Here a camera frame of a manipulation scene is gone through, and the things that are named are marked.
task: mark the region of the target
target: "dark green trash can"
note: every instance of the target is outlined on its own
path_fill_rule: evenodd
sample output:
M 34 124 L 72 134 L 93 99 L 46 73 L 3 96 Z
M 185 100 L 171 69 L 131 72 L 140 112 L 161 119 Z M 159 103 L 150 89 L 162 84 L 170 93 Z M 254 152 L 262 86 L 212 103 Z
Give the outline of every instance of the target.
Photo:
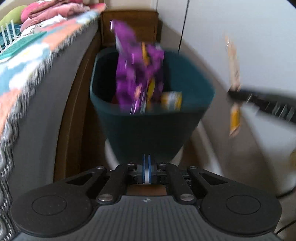
M 118 52 L 98 53 L 91 78 L 90 98 L 117 160 L 141 164 L 143 155 L 169 162 L 190 138 L 209 107 L 214 91 L 208 80 L 185 57 L 165 52 L 164 91 L 182 92 L 181 111 L 155 107 L 151 113 L 130 115 L 111 100 L 116 92 Z

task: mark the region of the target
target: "pink clothing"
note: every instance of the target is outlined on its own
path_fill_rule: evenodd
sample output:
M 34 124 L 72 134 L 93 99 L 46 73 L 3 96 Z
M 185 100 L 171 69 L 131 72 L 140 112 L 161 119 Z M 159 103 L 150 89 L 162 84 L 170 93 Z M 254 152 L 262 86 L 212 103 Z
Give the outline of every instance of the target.
M 104 3 L 94 3 L 94 4 L 88 4 L 87 6 L 89 6 L 90 9 L 97 9 L 100 8 L 104 5 Z
M 58 4 L 59 2 L 61 2 L 62 0 L 40 0 L 34 3 L 31 3 L 30 5 L 28 5 L 22 12 L 21 14 L 21 21 L 22 23 L 25 22 L 27 20 L 27 18 L 29 17 L 29 14 L 32 12 L 34 13 L 34 10 L 36 8 L 44 10 L 47 9 L 49 7 L 52 7 L 56 4 Z M 69 2 L 73 2 L 73 3 L 83 3 L 82 0 L 69 0 Z
M 58 7 L 49 8 L 49 9 L 45 10 L 44 12 L 42 12 L 37 17 L 28 18 L 21 26 L 20 31 L 22 32 L 27 27 L 30 27 L 34 24 L 38 24 L 44 20 L 53 18 L 54 16 L 56 16 L 58 14 L 67 18 L 71 15 L 83 13 L 86 11 L 87 11 L 87 8 L 84 8 L 83 6 L 81 6 L 78 3 L 67 3 L 67 4 L 63 4 L 61 6 L 58 6 Z
M 62 0 L 61 2 L 58 2 L 57 4 L 51 6 L 51 7 L 48 7 L 48 6 L 42 6 L 42 7 L 38 7 L 38 8 L 35 8 L 34 10 L 32 10 L 29 15 L 28 15 L 28 18 L 34 18 L 34 17 L 37 17 L 38 15 L 42 14 L 43 12 L 45 12 L 46 10 L 48 10 L 49 8 L 54 8 L 54 7 L 58 7 L 60 5 L 63 5 L 65 3 L 69 3 L 70 1 L 69 0 Z

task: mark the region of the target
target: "white wall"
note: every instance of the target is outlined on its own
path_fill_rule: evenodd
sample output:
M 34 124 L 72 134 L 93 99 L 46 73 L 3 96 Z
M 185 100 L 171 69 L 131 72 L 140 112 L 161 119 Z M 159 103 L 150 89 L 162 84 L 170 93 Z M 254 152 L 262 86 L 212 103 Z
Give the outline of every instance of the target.
M 154 0 L 105 0 L 108 8 L 137 9 L 151 8 L 154 6 Z
M 29 5 L 35 0 L 5 0 L 0 5 L 0 19 L 2 19 L 6 14 L 8 14 L 14 8 L 21 5 Z
M 183 41 L 193 47 L 229 84 L 224 36 L 237 46 L 241 83 L 259 90 L 276 90 L 296 97 L 296 9 L 286 0 L 190 0 Z M 296 147 L 296 126 L 256 115 L 244 115 L 273 166 L 278 188 L 296 180 L 289 155 Z
M 176 33 L 182 33 L 187 0 L 158 0 L 159 18 Z

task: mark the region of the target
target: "dish rack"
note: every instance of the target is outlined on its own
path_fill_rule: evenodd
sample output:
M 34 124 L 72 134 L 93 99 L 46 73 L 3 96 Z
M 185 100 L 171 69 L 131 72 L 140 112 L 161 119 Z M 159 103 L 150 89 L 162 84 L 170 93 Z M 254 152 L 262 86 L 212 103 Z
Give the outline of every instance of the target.
M 17 40 L 18 40 L 18 36 L 16 36 L 15 34 L 15 25 L 13 23 L 13 20 L 11 20 L 11 28 L 12 28 L 12 33 L 13 36 L 11 36 L 10 34 L 10 30 L 9 30 L 9 26 L 8 23 L 6 23 L 6 29 L 3 28 L 3 25 L 1 25 L 1 32 L 2 32 L 2 38 L 4 40 L 4 44 L 5 44 L 5 48 L 2 49 L 1 45 L 0 45 L 0 54 L 2 54 L 5 50 L 7 50 L 11 45 L 13 45 Z M 5 37 L 5 30 L 7 32 L 8 35 L 8 39 L 9 39 L 9 44 L 7 43 L 6 37 Z

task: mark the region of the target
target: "colorful towel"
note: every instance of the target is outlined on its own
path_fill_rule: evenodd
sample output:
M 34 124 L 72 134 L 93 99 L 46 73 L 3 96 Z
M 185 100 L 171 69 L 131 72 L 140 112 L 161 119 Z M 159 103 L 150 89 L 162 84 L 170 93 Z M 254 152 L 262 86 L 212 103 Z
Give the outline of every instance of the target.
M 42 84 L 46 70 L 78 34 L 98 20 L 105 8 L 106 5 L 102 3 L 95 10 L 44 28 L 46 34 L 41 38 L 7 62 L 0 63 L 0 179 L 5 183 L 14 166 L 11 153 L 18 136 L 18 121 L 25 118 L 30 108 L 28 102 L 38 92 L 37 86 Z M 12 197 L 7 186 L 0 184 L 1 188 L 5 188 L 2 192 L 7 196 L 0 192 L 3 197 L 0 205 L 6 204 L 6 209 L 0 212 L 0 218 L 5 221 L 7 230 L 4 240 L 9 240 L 16 235 L 16 231 L 8 225 L 11 223 L 9 210 Z

